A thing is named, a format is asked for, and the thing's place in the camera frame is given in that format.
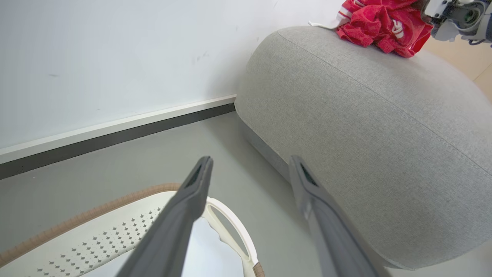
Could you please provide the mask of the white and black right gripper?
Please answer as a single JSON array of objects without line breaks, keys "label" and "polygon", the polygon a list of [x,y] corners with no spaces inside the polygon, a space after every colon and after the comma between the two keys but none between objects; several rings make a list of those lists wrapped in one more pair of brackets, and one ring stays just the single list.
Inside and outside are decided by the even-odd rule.
[{"label": "white and black right gripper", "polygon": [[431,37],[440,42],[454,42],[459,34],[453,21],[448,19],[455,0],[424,0],[422,6],[423,21],[433,26]]}]

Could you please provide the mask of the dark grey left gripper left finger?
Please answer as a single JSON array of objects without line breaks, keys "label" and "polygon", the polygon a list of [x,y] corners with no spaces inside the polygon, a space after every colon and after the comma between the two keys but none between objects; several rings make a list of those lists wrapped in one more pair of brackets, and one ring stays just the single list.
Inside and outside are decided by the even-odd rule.
[{"label": "dark grey left gripper left finger", "polygon": [[200,158],[118,272],[119,277],[180,277],[193,223],[207,203],[214,161]]}]

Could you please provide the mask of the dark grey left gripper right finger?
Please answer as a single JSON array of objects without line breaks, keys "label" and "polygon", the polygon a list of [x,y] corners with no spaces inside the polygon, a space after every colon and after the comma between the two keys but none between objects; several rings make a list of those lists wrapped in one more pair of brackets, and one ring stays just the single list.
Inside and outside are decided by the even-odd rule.
[{"label": "dark grey left gripper right finger", "polygon": [[379,256],[335,199],[296,155],[289,160],[296,205],[309,225],[324,277],[378,277]]}]

